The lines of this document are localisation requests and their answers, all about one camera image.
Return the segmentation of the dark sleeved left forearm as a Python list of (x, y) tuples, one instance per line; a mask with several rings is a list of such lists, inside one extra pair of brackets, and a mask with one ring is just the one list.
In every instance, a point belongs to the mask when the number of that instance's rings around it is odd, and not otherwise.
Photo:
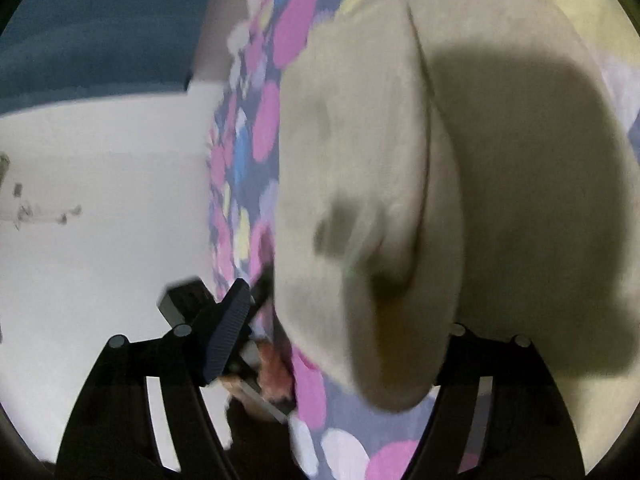
[(226, 417), (231, 434), (226, 454), (240, 479), (307, 479), (294, 458), (288, 426), (255, 418), (235, 398)]

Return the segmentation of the person's left hand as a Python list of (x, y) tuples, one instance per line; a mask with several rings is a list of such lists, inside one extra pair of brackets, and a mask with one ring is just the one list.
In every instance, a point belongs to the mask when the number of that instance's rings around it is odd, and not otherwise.
[(262, 422), (275, 422), (277, 419), (269, 411), (267, 404), (294, 400), (293, 376), (282, 360), (280, 351), (270, 341), (258, 340), (256, 347), (260, 359), (257, 385), (262, 400), (258, 401), (256, 396), (250, 396), (243, 389), (242, 380), (238, 376), (223, 377), (220, 383), (243, 404), (250, 416)]

